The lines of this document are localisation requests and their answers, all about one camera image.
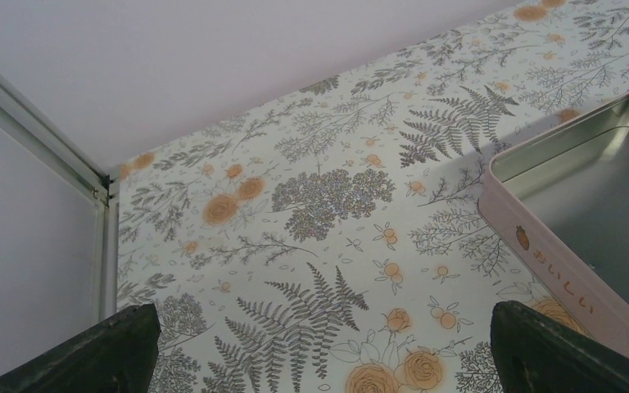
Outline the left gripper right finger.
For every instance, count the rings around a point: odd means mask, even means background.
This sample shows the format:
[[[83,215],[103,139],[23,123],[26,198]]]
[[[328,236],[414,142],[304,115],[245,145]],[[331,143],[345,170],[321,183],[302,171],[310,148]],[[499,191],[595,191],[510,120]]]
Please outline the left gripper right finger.
[[[629,392],[629,358],[514,300],[493,307],[490,349],[505,392]]]

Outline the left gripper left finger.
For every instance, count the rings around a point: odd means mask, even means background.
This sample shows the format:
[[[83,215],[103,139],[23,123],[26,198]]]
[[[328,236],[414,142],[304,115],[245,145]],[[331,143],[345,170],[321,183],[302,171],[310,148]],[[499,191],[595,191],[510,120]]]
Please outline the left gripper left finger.
[[[147,392],[160,333],[154,304],[127,307],[0,376],[0,392]]]

